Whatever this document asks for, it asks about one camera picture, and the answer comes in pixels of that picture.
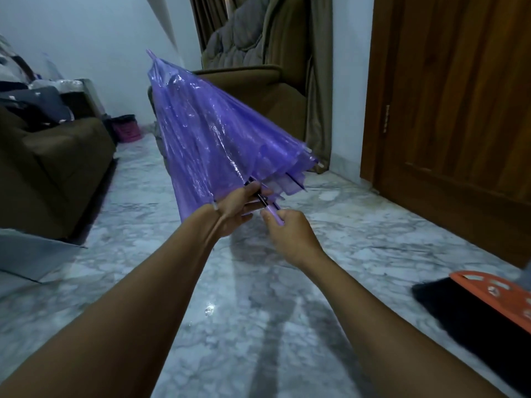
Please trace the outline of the person's right hand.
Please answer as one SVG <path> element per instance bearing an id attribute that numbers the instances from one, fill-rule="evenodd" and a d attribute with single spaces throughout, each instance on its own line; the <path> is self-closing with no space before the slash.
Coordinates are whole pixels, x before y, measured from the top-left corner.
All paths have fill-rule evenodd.
<path id="1" fill-rule="evenodd" d="M 288 212 L 288 233 L 281 236 L 269 235 L 276 251 L 290 265 L 301 270 L 326 261 L 328 256 L 306 216 L 297 210 L 288 210 Z"/>

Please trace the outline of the person's left hand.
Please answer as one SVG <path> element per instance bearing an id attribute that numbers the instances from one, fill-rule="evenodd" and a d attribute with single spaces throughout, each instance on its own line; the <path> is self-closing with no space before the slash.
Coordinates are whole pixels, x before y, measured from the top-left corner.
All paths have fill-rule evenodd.
<path id="1" fill-rule="evenodd" d="M 255 211 L 261 210 L 267 204 L 267 199 L 259 195 L 259 200 L 242 201 L 232 191 L 217 204 L 220 220 L 216 225 L 215 235 L 218 239 L 232 234 L 239 226 L 248 222 Z"/>

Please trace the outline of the purple transparent umbrella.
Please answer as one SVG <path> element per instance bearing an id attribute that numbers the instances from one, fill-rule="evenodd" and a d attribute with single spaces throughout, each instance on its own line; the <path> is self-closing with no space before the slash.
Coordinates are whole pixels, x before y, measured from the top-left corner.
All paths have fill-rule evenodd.
<path id="1" fill-rule="evenodd" d="M 304 173 L 320 166 L 301 140 L 190 71 L 158 58 L 148 72 L 180 219 L 259 181 L 276 199 L 304 190 Z"/>

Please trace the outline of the person's left forearm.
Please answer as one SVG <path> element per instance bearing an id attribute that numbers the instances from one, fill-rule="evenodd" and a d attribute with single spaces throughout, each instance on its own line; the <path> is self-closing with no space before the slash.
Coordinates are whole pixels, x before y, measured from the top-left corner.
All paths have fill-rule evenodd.
<path id="1" fill-rule="evenodd" d="M 221 203 L 198 209 L 24 361 L 0 398 L 150 396 L 222 224 Z"/>

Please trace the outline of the person's right forearm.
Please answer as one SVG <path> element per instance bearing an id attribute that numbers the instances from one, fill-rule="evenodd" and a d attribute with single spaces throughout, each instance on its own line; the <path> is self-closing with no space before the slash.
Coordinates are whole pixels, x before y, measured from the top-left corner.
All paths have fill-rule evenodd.
<path id="1" fill-rule="evenodd" d="M 293 264 L 332 307 L 362 369 L 383 398 L 507 398 L 409 324 L 322 250 Z"/>

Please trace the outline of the pink and black basket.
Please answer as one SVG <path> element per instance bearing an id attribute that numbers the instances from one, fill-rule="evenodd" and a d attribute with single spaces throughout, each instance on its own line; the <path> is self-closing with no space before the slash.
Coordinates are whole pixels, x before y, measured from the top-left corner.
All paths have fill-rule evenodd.
<path id="1" fill-rule="evenodd" d="M 134 114 L 112 118 L 110 123 L 121 143 L 131 143 L 142 139 L 142 131 Z"/>

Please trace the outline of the grey quilted blanket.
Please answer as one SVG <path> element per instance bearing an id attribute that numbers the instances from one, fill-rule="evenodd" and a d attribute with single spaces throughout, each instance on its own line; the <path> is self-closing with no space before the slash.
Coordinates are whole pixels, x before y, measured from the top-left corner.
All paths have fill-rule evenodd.
<path id="1" fill-rule="evenodd" d="M 224 0 L 227 22 L 210 37 L 202 53 L 208 69 L 264 65 L 264 23 L 271 0 Z"/>

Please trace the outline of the brown sofa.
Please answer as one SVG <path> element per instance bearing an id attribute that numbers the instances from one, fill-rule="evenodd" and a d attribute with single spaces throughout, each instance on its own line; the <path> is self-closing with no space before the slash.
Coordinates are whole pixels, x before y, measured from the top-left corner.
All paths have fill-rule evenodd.
<path id="1" fill-rule="evenodd" d="M 75 106 L 66 104 L 83 120 L 81 127 L 24 137 L 0 128 L 1 229 L 67 240 L 86 218 L 116 144 L 100 117 L 76 115 Z"/>

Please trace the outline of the brown wooden door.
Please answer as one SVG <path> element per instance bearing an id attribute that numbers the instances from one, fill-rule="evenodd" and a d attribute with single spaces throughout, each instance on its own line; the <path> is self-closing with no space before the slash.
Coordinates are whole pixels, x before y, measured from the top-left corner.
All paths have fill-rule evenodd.
<path id="1" fill-rule="evenodd" d="M 531 0 L 374 0 L 360 177 L 527 265 Z"/>

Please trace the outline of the orange broom with black bristles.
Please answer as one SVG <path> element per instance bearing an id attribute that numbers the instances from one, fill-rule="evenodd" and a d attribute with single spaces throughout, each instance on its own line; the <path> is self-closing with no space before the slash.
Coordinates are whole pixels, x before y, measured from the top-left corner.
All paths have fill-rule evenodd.
<path id="1" fill-rule="evenodd" d="M 531 290 L 466 270 L 417 283 L 411 292 L 454 341 L 531 398 Z"/>

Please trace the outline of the grey flat sheet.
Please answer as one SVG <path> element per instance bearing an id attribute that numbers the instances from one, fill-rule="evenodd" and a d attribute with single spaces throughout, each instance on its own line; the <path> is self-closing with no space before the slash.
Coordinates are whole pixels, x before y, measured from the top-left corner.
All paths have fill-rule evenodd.
<path id="1" fill-rule="evenodd" d="M 75 259 L 83 246 L 0 228 L 0 299 L 39 284 L 57 267 Z"/>

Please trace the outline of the pile of clothes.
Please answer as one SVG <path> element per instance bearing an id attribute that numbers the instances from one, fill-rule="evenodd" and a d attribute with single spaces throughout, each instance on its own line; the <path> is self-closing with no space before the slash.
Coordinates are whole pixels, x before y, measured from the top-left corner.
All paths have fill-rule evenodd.
<path id="1" fill-rule="evenodd" d="M 34 87 L 36 75 L 0 34 L 0 128 L 38 133 L 53 128 L 81 127 L 55 86 Z"/>

